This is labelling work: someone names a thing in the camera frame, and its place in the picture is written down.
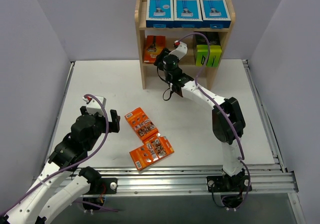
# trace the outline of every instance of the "product image on blue box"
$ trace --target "product image on blue box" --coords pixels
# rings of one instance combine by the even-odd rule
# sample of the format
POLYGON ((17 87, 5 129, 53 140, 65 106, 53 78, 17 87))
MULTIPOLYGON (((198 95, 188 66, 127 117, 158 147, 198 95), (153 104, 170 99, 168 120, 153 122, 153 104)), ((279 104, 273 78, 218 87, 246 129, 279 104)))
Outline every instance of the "product image on blue box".
POLYGON ((196 0, 177 0, 176 14, 178 18, 198 19, 198 3, 196 0))
POLYGON ((206 18, 228 18, 223 0, 203 0, 206 18))
POLYGON ((170 0, 150 0, 149 17, 171 18, 170 0))

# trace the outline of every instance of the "green box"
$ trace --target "green box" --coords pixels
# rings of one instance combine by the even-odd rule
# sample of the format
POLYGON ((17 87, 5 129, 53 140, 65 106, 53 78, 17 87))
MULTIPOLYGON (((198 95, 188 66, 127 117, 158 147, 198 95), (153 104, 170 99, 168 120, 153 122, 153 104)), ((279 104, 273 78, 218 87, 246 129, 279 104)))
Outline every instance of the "green box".
MULTIPOLYGON (((210 42, 210 56, 206 66, 216 68, 219 65, 222 53, 218 33, 209 31, 201 33, 204 34, 210 42)), ((193 44, 195 65, 201 67, 208 55, 207 42, 202 36, 194 35, 193 44)))

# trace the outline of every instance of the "gray floor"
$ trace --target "gray floor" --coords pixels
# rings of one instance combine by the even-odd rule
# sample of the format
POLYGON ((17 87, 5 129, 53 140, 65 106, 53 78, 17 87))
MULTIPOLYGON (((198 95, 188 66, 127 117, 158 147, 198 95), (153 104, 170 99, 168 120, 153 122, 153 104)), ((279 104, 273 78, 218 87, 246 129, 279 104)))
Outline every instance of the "gray floor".
POLYGON ((286 194, 252 194, 237 211, 216 207, 210 195, 159 197, 107 197, 106 207, 118 213, 83 213, 79 204, 65 209, 54 224, 295 224, 286 194))

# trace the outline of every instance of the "white tabletop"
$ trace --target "white tabletop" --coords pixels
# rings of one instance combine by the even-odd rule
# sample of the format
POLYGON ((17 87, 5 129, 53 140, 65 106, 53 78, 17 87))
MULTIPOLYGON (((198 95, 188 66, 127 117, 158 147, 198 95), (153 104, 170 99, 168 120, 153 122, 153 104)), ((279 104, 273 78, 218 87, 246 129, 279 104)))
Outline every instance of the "white tabletop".
MULTIPOLYGON (((143 90, 138 60, 77 61, 51 152, 70 132, 71 125, 80 116, 79 108, 85 104, 82 96, 88 93, 106 97, 107 113, 110 109, 117 110, 121 116, 120 132, 110 133, 102 149, 81 167, 134 167, 129 152, 140 147, 142 142, 124 115, 137 107, 144 110, 175 151, 154 167, 222 165, 222 145, 212 131, 211 112, 176 94, 171 100, 163 101, 162 94, 167 87, 157 76, 150 76, 148 89, 143 90)), ((222 60, 211 91, 239 101, 246 122, 241 141, 245 162, 274 164, 242 61, 222 60)))

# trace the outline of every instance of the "shelf board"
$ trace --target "shelf board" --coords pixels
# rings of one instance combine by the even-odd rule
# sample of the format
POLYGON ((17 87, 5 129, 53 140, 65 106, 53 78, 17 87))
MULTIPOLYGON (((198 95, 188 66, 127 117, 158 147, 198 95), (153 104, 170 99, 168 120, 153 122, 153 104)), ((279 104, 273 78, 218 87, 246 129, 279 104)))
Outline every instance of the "shelf board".
MULTIPOLYGON (((173 50, 174 49, 174 42, 176 40, 178 40, 178 38, 166 37, 165 38, 165 47, 168 48, 169 50, 173 50)), ((195 67, 196 62, 195 62, 195 56, 194 56, 193 39, 186 38, 183 40, 183 42, 187 45, 188 50, 186 52, 186 55, 179 62, 179 65, 187 65, 187 66, 194 66, 195 67)), ((153 63, 147 63, 147 62, 143 62, 142 65, 145 67, 150 67, 150 66, 156 67, 153 63)))
POLYGON ((140 13, 140 22, 139 22, 139 30, 157 30, 157 31, 189 31, 189 32, 223 32, 226 33, 229 31, 229 28, 222 29, 212 29, 212 28, 155 28, 155 27, 146 27, 146 15, 147 15, 147 2, 141 2, 141 13, 140 13))

